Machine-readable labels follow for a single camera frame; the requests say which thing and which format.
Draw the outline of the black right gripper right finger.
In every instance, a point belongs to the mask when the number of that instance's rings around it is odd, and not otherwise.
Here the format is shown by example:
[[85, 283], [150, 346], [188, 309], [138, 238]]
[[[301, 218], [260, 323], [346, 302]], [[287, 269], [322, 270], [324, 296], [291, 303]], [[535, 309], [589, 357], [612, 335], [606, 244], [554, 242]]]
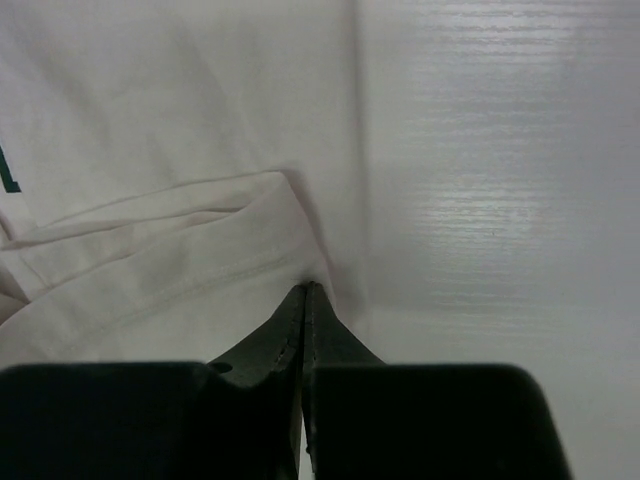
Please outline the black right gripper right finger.
[[317, 282], [305, 285], [304, 345], [302, 348], [302, 414], [315, 479], [316, 413], [313, 406], [313, 373], [324, 366], [381, 366], [384, 362], [362, 343], [338, 318], [325, 288]]

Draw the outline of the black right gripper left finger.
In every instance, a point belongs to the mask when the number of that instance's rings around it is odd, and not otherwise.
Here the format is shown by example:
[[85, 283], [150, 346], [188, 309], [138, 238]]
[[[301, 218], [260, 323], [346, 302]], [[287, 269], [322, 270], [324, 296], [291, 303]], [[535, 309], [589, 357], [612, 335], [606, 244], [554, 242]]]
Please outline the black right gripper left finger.
[[302, 430], [305, 288], [293, 287], [271, 317], [209, 363], [215, 453], [232, 479], [297, 479]]

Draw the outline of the white and green t-shirt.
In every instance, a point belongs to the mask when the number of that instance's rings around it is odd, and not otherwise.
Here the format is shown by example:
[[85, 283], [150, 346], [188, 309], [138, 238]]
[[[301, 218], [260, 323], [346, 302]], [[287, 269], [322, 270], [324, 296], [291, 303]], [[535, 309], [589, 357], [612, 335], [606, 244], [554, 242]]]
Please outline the white and green t-shirt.
[[208, 361], [300, 283], [363, 331], [351, 1], [1, 5], [1, 364]]

